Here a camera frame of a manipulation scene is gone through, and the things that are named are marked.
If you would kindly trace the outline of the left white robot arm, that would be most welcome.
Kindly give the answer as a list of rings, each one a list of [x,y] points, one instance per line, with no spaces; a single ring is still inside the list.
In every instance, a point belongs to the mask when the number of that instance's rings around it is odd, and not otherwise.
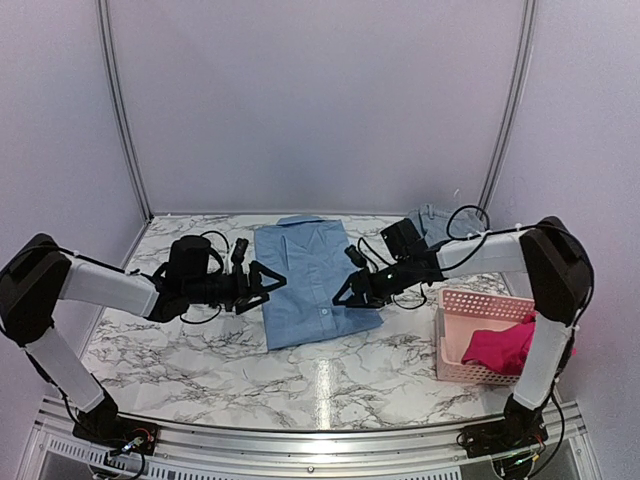
[[[71,304],[112,309],[165,324],[192,306],[245,313],[267,302],[286,278],[258,261],[247,262],[246,239],[228,256],[201,235],[175,240],[152,274],[127,271],[33,236],[1,269],[1,331],[41,376],[78,410],[76,423],[106,445],[125,438],[115,400],[89,372],[56,323]]]

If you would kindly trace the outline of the light blue shirt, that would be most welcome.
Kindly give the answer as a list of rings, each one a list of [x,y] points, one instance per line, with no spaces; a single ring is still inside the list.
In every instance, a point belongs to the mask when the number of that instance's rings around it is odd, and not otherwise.
[[[317,216],[292,216],[254,233],[255,258],[283,275],[286,285],[263,305],[270,351],[331,340],[380,327],[375,310],[333,304],[356,271],[344,250],[350,246],[343,223]]]

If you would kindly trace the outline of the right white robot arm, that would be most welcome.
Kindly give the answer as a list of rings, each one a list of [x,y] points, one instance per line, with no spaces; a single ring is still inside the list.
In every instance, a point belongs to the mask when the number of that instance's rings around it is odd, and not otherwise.
[[[509,396],[495,438],[515,448],[529,437],[565,368],[574,330],[594,293],[595,273],[581,242],[556,216],[533,225],[485,231],[428,245],[413,222],[403,219],[381,233],[393,264],[372,272],[353,247],[357,266],[332,302],[346,308],[379,309],[414,285],[485,273],[527,275],[537,313],[523,374]]]

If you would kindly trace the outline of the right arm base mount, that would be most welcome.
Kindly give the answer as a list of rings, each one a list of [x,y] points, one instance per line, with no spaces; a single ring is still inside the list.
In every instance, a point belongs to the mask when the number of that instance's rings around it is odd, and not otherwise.
[[[541,446],[548,440],[546,425],[535,422],[521,429],[506,419],[476,423],[463,427],[456,438],[468,458],[496,455],[530,446]]]

